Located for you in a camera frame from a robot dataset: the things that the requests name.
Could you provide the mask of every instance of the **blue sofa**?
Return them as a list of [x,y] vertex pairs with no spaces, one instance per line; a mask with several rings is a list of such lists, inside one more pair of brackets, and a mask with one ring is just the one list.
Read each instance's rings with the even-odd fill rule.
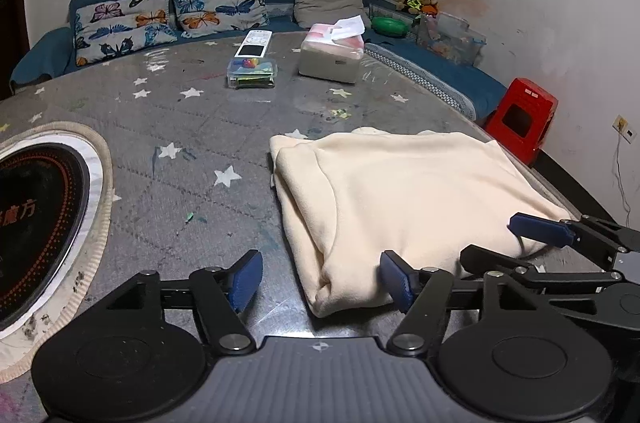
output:
[[[76,10],[84,6],[104,2],[107,0],[71,0],[69,16],[76,16]],[[362,0],[365,7],[371,0]],[[292,6],[294,0],[265,0],[269,5]],[[294,21],[291,15],[270,17],[270,24],[265,29],[275,33],[304,31]],[[200,42],[208,38],[225,38],[244,36],[242,31],[227,31],[199,38],[179,37],[177,44]],[[408,60],[435,75],[450,87],[466,96],[475,108],[475,113],[467,116],[472,119],[482,119],[488,116],[502,99],[506,88],[475,67],[457,66],[434,53],[431,53],[407,38],[388,38],[367,30],[366,42],[377,44],[391,51],[399,58]],[[34,47],[24,56],[12,72],[10,85],[12,89],[48,78],[57,78],[64,74],[82,69],[76,66],[76,53],[73,31],[69,26],[57,28],[45,34]]]

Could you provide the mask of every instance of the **butterfly pillow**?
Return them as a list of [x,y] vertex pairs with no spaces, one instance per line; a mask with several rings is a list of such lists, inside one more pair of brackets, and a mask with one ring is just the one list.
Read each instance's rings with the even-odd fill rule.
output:
[[264,0],[174,0],[182,36],[245,30],[269,23]]
[[140,23],[140,16],[102,19],[76,34],[76,66],[111,60],[140,49],[175,42],[177,32],[162,21]]
[[110,0],[80,8],[76,15],[76,27],[85,28],[101,20],[128,15],[169,15],[169,0]]

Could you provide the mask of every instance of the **red plastic stool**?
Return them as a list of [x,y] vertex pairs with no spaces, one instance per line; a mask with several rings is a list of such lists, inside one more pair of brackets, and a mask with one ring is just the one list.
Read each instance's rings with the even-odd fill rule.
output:
[[526,165],[535,161],[545,140],[558,100],[542,87],[516,78],[485,130]]

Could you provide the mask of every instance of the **electrical outlet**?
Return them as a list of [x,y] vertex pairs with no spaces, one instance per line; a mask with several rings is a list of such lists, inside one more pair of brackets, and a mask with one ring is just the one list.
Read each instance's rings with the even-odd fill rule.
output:
[[636,132],[636,129],[634,129],[633,127],[631,127],[631,125],[629,125],[629,123],[627,123],[626,127],[622,132],[622,137],[626,139],[629,143],[631,143],[634,139],[636,139],[636,135],[638,135],[638,132]]
[[633,127],[631,127],[631,125],[629,125],[629,122],[624,119],[622,116],[618,116],[615,120],[615,122],[613,122],[613,128],[620,133],[620,135],[628,142],[631,143],[634,139],[636,139],[636,136],[638,135],[638,132],[636,132],[636,129],[634,129]]

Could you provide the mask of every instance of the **green plastic toy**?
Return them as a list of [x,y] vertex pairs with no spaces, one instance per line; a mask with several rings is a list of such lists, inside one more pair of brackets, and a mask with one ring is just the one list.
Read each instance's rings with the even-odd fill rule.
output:
[[389,17],[373,17],[371,27],[379,35],[401,38],[409,32],[409,26],[404,22]]

